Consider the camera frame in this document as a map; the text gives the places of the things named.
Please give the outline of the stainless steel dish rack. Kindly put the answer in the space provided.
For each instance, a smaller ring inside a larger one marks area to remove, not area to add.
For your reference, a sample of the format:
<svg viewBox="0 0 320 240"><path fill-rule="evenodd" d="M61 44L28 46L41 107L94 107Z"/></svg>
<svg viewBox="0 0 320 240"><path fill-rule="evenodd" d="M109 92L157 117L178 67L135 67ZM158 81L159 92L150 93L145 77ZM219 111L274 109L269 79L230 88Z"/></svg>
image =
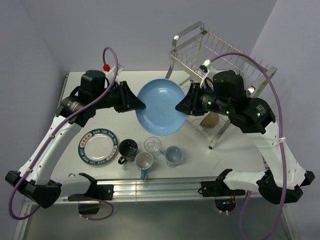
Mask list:
<svg viewBox="0 0 320 240"><path fill-rule="evenodd" d="M198 21L177 33L172 40L169 52L170 65L166 78L170 78L174 67L187 74L187 78L180 82L180 86L188 92L193 82L200 83L207 75L200 66L221 54L231 53L217 59L209 66L210 70L233 70L243 77L244 88L249 97L258 97L267 86L268 81L259 68L243 57L244 51L229 44L226 40L209 31L205 24Z"/></svg>

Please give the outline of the black bowl tan outside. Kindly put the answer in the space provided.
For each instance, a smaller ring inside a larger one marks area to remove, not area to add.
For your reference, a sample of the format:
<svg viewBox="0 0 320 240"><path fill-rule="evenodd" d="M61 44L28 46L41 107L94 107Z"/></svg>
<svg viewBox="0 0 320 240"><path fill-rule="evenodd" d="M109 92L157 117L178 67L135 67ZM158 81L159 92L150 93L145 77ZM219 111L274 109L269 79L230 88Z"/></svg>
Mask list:
<svg viewBox="0 0 320 240"><path fill-rule="evenodd" d="M220 116L217 113L209 113L200 123L204 129L213 129L220 122Z"/></svg>

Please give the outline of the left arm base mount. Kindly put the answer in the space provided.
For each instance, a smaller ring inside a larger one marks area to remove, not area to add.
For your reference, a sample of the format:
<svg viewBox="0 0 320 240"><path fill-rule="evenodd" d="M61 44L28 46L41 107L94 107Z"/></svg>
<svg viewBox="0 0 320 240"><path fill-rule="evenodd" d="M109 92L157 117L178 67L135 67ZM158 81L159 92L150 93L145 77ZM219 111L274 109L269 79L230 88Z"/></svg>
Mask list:
<svg viewBox="0 0 320 240"><path fill-rule="evenodd" d="M109 202L113 199L114 185L102 184L97 185L93 193L88 195L74 194L67 197L69 202L78 202L78 212L82 218L91 221L100 221L109 218L114 213L114 206ZM102 204L110 207L110 213L104 217L92 217L102 209Z"/></svg>

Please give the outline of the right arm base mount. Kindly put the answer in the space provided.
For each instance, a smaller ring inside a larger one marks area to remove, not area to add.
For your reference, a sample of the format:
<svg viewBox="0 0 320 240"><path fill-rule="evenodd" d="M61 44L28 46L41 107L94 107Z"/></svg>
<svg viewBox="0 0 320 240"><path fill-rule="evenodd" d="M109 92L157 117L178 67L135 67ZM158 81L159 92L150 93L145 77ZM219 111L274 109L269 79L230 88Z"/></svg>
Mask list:
<svg viewBox="0 0 320 240"><path fill-rule="evenodd" d="M241 205L237 204L236 197L244 196L244 199L247 197L245 190L231 190L223 181L202 181L200 185L197 193L204 198L214 198L214 206L220 215L228 216L239 210Z"/></svg>

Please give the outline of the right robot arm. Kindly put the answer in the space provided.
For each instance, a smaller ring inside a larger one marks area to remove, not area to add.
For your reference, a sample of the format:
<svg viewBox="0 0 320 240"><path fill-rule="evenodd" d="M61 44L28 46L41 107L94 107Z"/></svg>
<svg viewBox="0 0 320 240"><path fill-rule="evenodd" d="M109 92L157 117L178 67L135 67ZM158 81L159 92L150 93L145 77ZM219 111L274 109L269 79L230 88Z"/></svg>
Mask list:
<svg viewBox="0 0 320 240"><path fill-rule="evenodd" d="M207 112L227 116L232 125L254 142L268 169L260 172L225 169L216 180L201 183L202 196L243 196L251 191L275 205L280 204L282 195L286 204L296 203L303 195L302 187L310 185L315 175L301 167L291 153L268 103L248 97L243 78L232 70L218 72L211 81L212 88L193 82L175 109L191 116Z"/></svg>

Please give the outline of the blue plastic plate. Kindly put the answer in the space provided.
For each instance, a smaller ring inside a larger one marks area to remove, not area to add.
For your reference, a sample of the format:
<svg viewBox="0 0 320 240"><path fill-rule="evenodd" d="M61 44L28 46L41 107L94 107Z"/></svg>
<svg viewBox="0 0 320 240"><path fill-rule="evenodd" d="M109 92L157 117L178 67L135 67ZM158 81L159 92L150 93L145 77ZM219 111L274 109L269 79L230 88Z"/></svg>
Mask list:
<svg viewBox="0 0 320 240"><path fill-rule="evenodd" d="M179 130L187 115L176 110L186 96L183 89L174 81L159 78L146 83L137 98L145 108L135 111L141 127L155 136L168 136Z"/></svg>

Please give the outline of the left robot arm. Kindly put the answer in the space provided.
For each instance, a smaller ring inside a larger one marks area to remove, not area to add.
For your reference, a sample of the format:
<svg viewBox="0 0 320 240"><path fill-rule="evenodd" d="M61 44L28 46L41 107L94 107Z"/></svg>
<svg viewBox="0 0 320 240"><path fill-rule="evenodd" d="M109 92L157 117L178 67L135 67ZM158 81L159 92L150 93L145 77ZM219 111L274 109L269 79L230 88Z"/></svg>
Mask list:
<svg viewBox="0 0 320 240"><path fill-rule="evenodd" d="M100 109L118 113L144 109L145 104L130 90L126 81L108 80L98 70L86 71L68 97L56 110L53 122L29 160L18 170L9 171L5 180L40 207L46 209L57 199L80 195L91 200L98 193L97 180L79 173L66 180L52 180L52 172L72 139Z"/></svg>

